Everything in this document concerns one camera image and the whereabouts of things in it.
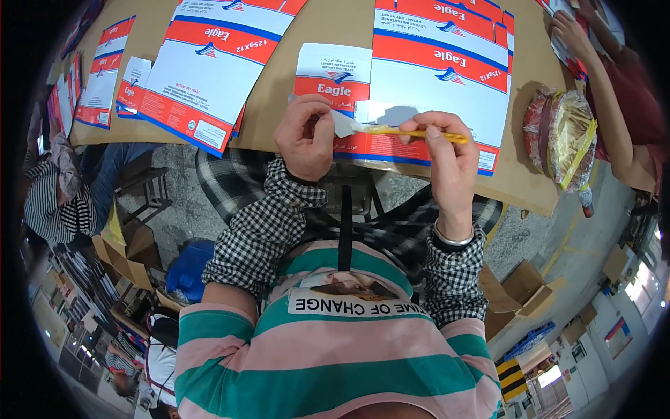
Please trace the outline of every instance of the wooden table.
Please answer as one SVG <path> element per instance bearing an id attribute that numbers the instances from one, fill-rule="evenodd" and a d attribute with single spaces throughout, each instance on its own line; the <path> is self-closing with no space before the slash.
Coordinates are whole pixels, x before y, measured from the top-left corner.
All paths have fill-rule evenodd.
<path id="1" fill-rule="evenodd" d="M 110 0 L 91 25 L 78 49 L 83 50 L 84 85 L 102 31 L 119 20 L 136 15 L 135 24 L 121 60 L 123 71 L 131 56 L 155 60 L 178 0 Z M 293 79 L 300 47 L 304 42 L 322 42 L 371 48 L 374 0 L 309 0 L 286 31 L 247 101 L 240 137 L 231 147 L 276 152 L 272 133 L 280 122 Z M 574 80 L 554 56 L 546 25 L 549 17 L 534 0 L 498 0 L 502 10 L 515 16 L 515 55 L 512 93 L 502 147 L 493 177 L 479 176 L 475 193 L 551 216 L 560 191 L 530 163 L 523 144 L 523 115 L 535 90 L 542 84 L 565 89 Z M 57 62 L 69 68 L 72 55 Z M 121 76 L 117 77 L 115 92 Z M 73 145 L 110 142 L 183 141 L 148 122 L 119 119 L 112 111 L 111 128 L 100 129 L 75 122 Z M 429 168 L 397 164 L 394 170 L 409 176 L 430 177 Z"/>

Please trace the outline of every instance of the plastic wrap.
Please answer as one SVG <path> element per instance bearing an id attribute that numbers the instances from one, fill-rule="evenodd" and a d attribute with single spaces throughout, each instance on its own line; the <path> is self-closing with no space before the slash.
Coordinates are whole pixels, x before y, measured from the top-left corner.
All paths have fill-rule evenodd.
<path id="1" fill-rule="evenodd" d="M 581 93 L 546 87 L 537 91 L 528 106 L 523 126 L 526 152 L 533 165 L 561 189 L 579 192 L 587 217 L 593 213 L 588 180 L 596 155 L 596 127 Z"/>

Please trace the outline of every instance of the black and white striped shirt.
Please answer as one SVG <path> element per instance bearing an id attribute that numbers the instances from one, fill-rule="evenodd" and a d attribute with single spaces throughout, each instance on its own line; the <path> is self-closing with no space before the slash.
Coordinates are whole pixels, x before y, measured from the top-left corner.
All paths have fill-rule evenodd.
<path id="1" fill-rule="evenodd" d="M 95 205 L 90 189 L 81 182 L 72 200 L 58 206 L 56 183 L 60 171 L 52 162 L 38 164 L 25 171 L 34 179 L 23 207 L 23 220 L 35 233 L 53 243 L 69 243 L 79 232 L 92 235 L 96 228 Z"/>

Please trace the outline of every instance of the hand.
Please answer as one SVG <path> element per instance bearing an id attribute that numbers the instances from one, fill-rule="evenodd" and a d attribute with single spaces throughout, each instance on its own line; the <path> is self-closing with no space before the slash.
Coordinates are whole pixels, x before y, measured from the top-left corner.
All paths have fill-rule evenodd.
<path id="1" fill-rule="evenodd" d="M 565 42 L 570 52 L 582 62 L 599 60 L 596 50 L 582 27 L 564 11 L 559 10 L 551 20 L 551 31 Z"/>
<path id="2" fill-rule="evenodd" d="M 54 138 L 61 132 L 60 124 L 56 119 L 49 121 L 49 142 L 53 142 Z"/>
<path id="3" fill-rule="evenodd" d="M 593 19 L 598 18 L 596 15 L 596 9 L 591 4 L 590 0 L 579 0 L 580 8 L 575 9 L 575 12 L 582 16 L 588 23 L 591 23 Z"/>
<path id="4" fill-rule="evenodd" d="M 449 240 L 467 239 L 472 232 L 472 197 L 479 163 L 479 147 L 472 140 L 470 129 L 457 115 L 437 111 L 414 115 L 400 124 L 400 129 L 426 131 L 433 197 L 440 208 L 438 231 Z M 443 131 L 465 135 L 468 142 L 454 144 L 442 135 Z M 403 143 L 411 140 L 407 135 L 401 136 Z"/>
<path id="5" fill-rule="evenodd" d="M 297 178 L 317 182 L 330 170 L 335 138 L 335 121 L 329 114 L 332 103 L 317 93 L 296 97 L 275 130 L 286 169 Z M 312 115 L 321 115 L 313 129 L 308 125 Z"/>

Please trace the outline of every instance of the jeans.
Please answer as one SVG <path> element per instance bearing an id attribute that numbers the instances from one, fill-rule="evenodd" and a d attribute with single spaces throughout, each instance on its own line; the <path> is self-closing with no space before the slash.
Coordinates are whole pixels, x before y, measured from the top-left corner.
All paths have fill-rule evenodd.
<path id="1" fill-rule="evenodd" d="M 92 235 L 100 234 L 107 224 L 119 170 L 145 152 L 161 145 L 163 144 L 113 143 L 90 145 L 86 148 L 79 168 L 80 175 L 90 188 L 95 205 L 97 221 Z"/>

